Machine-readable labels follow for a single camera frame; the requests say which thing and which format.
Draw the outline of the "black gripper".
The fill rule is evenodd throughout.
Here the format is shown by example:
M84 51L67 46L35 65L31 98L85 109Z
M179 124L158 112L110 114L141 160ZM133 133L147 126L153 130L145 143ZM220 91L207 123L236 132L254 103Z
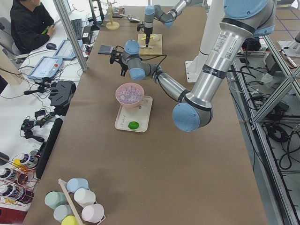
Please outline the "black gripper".
M150 35L153 33L153 23L152 22L142 22L137 25L137 31L143 29L145 33L145 46L149 47Z
M113 63L118 63L121 65L121 76L125 76L128 67L127 65L124 64L122 56L123 56L123 51L118 50L119 46L115 46L115 51L110 54L110 64Z

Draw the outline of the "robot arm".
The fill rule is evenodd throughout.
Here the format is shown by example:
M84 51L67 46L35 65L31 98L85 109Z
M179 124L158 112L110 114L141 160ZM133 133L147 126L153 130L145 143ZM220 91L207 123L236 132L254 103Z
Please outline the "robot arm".
M137 31L143 29L144 34L146 34L145 47L149 47L150 36L153 33L155 19L170 28L176 18L187 6L193 6L200 3L203 3L203 0L179 0L179 2L167 13L165 13L162 7L158 4L146 6L144 10L144 21L137 25Z
M134 81L151 77L177 101L172 112L176 127L185 132L195 131L210 123L211 101L244 41L273 32L276 7L275 0L226 0L222 5L220 34L192 90L179 84L159 65L143 62L135 40L127 41L121 52L113 49L110 63L119 63L121 75L129 73Z

